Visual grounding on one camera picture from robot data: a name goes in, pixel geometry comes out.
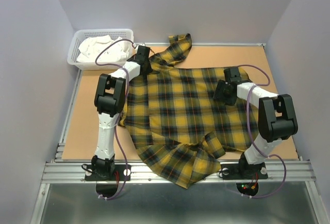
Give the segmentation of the yellow plaid long sleeve shirt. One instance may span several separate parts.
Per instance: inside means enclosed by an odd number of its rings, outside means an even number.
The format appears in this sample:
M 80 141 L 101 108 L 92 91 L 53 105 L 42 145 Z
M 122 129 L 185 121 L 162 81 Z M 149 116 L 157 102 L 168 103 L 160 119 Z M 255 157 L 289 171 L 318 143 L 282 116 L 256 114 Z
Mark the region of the yellow plaid long sleeve shirt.
M 215 167 L 226 152 L 245 151 L 258 134 L 258 110 L 245 100 L 227 106 L 213 99 L 223 68 L 182 69 L 192 48 L 189 34 L 169 38 L 150 57 L 152 73 L 129 83 L 119 125 L 149 167 L 176 162 Z

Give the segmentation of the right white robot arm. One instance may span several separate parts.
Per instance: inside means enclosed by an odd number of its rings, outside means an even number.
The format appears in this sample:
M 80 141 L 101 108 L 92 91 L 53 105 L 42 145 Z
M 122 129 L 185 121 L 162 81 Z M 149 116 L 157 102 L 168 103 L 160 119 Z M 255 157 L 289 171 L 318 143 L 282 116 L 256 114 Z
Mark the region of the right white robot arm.
M 237 164 L 225 165 L 223 179 L 247 180 L 254 176 L 266 179 L 266 159 L 280 158 L 272 151 L 298 131 L 292 97 L 264 90 L 261 85 L 244 80 L 238 67 L 229 67 L 224 69 L 224 79 L 218 82 L 213 98 L 228 106 L 245 100 L 246 109 L 252 105 L 258 109 L 258 134 Z

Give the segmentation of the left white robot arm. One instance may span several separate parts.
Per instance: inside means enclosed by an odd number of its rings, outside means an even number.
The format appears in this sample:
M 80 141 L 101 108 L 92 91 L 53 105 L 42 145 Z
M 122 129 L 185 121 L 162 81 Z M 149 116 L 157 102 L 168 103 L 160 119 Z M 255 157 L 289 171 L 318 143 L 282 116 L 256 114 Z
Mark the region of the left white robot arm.
M 98 79 L 94 105 L 98 113 L 98 140 L 91 164 L 82 165 L 86 181 L 111 181 L 126 176 L 128 171 L 114 165 L 116 125 L 128 95 L 128 84 L 137 76 L 152 72 L 149 61 L 151 49 L 138 45 L 134 56 L 110 74 Z

